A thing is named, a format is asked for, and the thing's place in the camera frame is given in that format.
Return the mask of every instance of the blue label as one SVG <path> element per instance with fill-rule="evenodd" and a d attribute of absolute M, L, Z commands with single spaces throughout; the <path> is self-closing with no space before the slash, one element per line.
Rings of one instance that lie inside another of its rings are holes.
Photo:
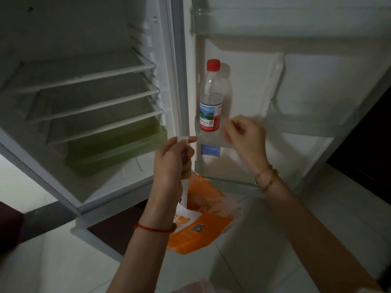
<path fill-rule="evenodd" d="M 220 156 L 220 147 L 202 145 L 203 155 Z"/>

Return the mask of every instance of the qr code on orange bag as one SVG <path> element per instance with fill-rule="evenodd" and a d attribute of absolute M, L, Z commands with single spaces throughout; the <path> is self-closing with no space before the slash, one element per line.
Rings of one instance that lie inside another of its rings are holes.
<path fill-rule="evenodd" d="M 197 233 L 200 233 L 204 229 L 204 227 L 205 227 L 205 225 L 197 224 L 197 225 L 194 225 L 192 228 L 190 228 L 190 230 L 197 232 Z"/>

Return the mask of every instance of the person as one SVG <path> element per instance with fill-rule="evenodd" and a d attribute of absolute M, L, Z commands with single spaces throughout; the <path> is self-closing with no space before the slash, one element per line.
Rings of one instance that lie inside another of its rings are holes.
<path fill-rule="evenodd" d="M 381 288 L 354 256 L 293 195 L 270 167 L 266 132 L 250 118 L 237 116 L 224 122 L 224 138 L 265 189 L 265 200 L 280 223 L 301 263 L 321 293 L 353 293 Z M 108 293 L 153 292 L 163 262 L 169 231 L 182 194 L 180 180 L 191 175 L 192 149 L 171 138 L 155 152 L 154 181 L 145 211 L 129 242 Z"/>

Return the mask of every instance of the water bottle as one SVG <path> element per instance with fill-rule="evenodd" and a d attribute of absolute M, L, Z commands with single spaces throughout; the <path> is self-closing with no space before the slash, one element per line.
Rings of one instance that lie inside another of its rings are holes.
<path fill-rule="evenodd" d="M 220 127 L 223 100 L 223 82 L 219 77 L 220 61 L 208 60 L 199 95 L 199 127 L 205 132 L 215 132 Z"/>

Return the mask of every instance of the orange packaging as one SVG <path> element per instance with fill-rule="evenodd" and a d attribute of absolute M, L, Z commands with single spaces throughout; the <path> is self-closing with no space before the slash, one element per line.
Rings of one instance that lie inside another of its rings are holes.
<path fill-rule="evenodd" d="M 182 185 L 182 201 L 174 218 L 177 229 L 170 235 L 167 249 L 188 254 L 208 246 L 230 229 L 239 216 L 239 204 L 194 172 Z"/>

